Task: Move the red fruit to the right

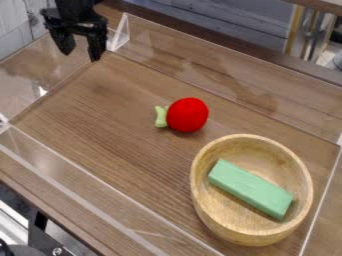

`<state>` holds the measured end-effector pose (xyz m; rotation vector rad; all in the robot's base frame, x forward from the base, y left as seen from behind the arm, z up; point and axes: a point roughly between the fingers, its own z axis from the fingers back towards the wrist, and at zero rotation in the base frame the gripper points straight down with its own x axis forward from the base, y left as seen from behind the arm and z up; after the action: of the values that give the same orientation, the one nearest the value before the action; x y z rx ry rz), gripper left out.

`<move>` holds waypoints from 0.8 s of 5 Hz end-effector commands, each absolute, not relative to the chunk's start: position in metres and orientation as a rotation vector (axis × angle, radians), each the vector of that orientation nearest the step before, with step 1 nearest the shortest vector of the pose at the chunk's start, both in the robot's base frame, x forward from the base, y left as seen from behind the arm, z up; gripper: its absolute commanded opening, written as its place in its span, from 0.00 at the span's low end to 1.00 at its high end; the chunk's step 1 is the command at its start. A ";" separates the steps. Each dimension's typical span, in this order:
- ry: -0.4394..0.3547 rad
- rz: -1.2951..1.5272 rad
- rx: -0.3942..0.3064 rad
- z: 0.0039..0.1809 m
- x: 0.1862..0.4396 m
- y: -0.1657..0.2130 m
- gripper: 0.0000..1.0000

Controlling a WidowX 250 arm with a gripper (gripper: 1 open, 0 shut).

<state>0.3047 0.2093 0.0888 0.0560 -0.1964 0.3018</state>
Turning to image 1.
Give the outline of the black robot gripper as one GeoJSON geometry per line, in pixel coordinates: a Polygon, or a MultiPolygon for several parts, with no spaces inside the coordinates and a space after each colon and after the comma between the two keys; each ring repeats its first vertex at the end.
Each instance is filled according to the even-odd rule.
{"type": "Polygon", "coordinates": [[[44,26],[64,55],[76,47],[73,34],[87,36],[88,54],[99,61],[107,48],[107,18],[95,11],[103,0],[54,0],[54,7],[40,10],[44,26]]]}

